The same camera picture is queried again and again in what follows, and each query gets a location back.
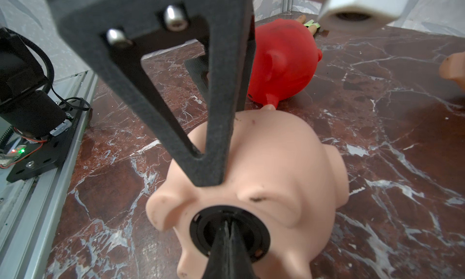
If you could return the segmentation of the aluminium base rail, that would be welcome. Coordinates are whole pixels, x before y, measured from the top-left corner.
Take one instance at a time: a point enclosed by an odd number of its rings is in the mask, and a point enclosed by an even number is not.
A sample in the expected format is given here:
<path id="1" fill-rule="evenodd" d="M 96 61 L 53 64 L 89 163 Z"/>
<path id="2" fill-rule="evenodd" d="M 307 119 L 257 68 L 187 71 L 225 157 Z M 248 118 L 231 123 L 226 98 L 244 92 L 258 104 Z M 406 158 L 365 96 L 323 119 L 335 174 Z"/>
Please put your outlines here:
<path id="1" fill-rule="evenodd" d="M 1 278 L 40 279 L 44 276 L 91 113 L 82 112 L 78 118 L 61 167 L 14 183 L 7 181 L 12 169 L 1 170 Z"/>

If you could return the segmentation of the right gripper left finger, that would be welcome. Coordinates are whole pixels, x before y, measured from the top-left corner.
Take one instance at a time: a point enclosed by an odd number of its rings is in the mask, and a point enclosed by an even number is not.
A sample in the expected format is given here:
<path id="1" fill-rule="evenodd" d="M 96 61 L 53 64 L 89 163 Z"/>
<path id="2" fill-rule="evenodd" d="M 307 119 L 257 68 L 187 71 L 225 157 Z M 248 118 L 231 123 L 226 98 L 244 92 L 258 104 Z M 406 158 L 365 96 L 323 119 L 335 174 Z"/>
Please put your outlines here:
<path id="1" fill-rule="evenodd" d="M 211 248 L 203 279 L 228 279 L 230 276 L 230 223 L 223 221 Z"/>

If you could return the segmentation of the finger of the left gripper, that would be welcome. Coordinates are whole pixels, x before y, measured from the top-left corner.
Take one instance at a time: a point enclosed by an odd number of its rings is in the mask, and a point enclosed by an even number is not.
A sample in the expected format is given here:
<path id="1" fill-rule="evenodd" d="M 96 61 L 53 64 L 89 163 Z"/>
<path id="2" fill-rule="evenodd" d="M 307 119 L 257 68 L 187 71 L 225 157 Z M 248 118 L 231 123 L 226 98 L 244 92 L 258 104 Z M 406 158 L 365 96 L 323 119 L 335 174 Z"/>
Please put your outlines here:
<path id="1" fill-rule="evenodd" d="M 197 187 L 224 182 L 233 120 L 230 104 L 201 96 L 184 61 L 197 41 L 248 36 L 253 0 L 46 0 L 61 38 L 151 129 Z"/>
<path id="2" fill-rule="evenodd" d="M 249 21 L 248 36 L 232 51 L 227 42 L 211 44 L 210 36 L 197 39 L 203 46 L 201 56 L 184 61 L 192 81 L 213 112 L 220 104 L 230 104 L 236 112 L 245 109 L 246 94 L 256 52 L 255 16 Z"/>

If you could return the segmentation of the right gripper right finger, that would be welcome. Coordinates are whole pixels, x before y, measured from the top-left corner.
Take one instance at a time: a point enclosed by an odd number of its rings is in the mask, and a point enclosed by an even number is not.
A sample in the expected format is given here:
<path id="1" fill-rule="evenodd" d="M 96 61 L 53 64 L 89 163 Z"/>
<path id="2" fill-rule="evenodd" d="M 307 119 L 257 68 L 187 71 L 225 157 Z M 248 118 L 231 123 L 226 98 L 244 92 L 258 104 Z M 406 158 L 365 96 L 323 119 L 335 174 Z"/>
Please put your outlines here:
<path id="1" fill-rule="evenodd" d="M 257 278 L 240 229 L 234 221 L 230 221 L 226 240 L 226 277 L 228 279 Z"/>

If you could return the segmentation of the red piggy bank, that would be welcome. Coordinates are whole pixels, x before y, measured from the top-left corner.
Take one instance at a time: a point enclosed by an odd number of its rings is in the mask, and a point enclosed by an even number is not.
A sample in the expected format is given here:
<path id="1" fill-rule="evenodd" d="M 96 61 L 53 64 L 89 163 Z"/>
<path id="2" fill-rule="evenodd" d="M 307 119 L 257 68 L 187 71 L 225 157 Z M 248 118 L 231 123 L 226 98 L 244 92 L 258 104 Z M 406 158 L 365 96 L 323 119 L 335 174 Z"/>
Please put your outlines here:
<path id="1" fill-rule="evenodd" d="M 278 18 L 259 26 L 255 33 L 247 96 L 254 103 L 276 107 L 310 83 L 323 53 L 309 30 L 293 19 Z"/>

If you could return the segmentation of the pink piggy bank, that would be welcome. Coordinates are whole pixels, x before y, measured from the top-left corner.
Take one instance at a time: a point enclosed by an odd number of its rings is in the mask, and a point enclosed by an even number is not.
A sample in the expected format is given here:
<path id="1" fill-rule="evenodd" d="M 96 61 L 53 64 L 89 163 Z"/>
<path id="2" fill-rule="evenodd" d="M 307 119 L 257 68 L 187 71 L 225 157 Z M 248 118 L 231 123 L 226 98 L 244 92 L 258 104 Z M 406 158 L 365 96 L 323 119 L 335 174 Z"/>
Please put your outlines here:
<path id="1" fill-rule="evenodd" d="M 236 114 L 222 184 L 197 187 L 172 161 L 146 213 L 157 230 L 175 231 L 182 279 L 203 276 L 225 216 L 237 220 L 257 277 L 309 279 L 310 262 L 348 200 L 348 173 L 337 148 L 322 143 L 301 118 L 265 106 Z"/>

